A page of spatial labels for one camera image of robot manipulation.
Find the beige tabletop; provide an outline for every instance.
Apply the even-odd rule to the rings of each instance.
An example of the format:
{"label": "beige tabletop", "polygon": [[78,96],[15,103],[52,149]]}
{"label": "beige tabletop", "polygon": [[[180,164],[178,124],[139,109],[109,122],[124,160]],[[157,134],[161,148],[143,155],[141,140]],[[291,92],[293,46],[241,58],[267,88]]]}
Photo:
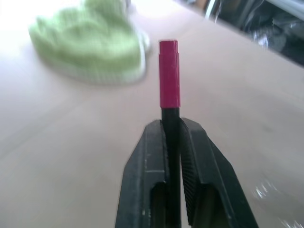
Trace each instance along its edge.
{"label": "beige tabletop", "polygon": [[35,0],[14,1],[0,6],[1,228],[114,226],[124,164],[160,118],[167,38],[179,41],[181,115],[230,160],[260,227],[304,226],[303,68],[177,3],[138,0],[131,18],[152,41],[145,79],[86,85],[39,60],[26,27]]}

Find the light green cloth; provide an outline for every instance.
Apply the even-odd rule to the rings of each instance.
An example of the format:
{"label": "light green cloth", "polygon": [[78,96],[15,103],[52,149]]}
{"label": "light green cloth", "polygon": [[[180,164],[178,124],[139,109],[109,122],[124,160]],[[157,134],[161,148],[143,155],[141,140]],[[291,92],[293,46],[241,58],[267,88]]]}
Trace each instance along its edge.
{"label": "light green cloth", "polygon": [[86,0],[29,27],[38,54],[70,75],[96,82],[129,82],[145,70],[144,39],[121,0]]}

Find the green fabric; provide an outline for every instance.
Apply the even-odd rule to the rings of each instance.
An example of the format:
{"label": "green fabric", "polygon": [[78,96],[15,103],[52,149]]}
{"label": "green fabric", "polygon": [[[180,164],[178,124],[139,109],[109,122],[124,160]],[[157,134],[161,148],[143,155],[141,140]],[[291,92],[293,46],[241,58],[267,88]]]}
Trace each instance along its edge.
{"label": "green fabric", "polygon": [[29,35],[40,56],[86,77],[134,77],[141,71],[141,39],[120,0],[86,0],[52,18],[38,17]]}

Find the pink plastic cap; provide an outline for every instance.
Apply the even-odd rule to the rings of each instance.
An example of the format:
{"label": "pink plastic cap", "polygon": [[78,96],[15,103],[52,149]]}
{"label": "pink plastic cap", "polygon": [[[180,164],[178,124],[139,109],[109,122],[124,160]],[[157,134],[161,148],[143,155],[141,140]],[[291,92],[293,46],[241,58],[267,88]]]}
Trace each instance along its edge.
{"label": "pink plastic cap", "polygon": [[161,108],[179,108],[180,62],[176,40],[160,41],[159,70]]}

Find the table surface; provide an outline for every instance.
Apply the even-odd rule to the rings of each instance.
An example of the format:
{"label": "table surface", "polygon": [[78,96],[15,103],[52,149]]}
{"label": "table surface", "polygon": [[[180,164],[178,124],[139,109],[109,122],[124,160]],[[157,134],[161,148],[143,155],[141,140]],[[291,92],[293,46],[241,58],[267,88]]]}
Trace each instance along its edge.
{"label": "table surface", "polygon": [[113,227],[124,164],[160,118],[158,40],[168,38],[179,41],[181,115],[230,160],[260,227],[304,226],[303,68],[177,3],[138,0],[131,19],[152,42],[145,79],[87,85],[38,59],[22,20],[29,1],[0,7],[10,19],[0,20],[2,228]]}

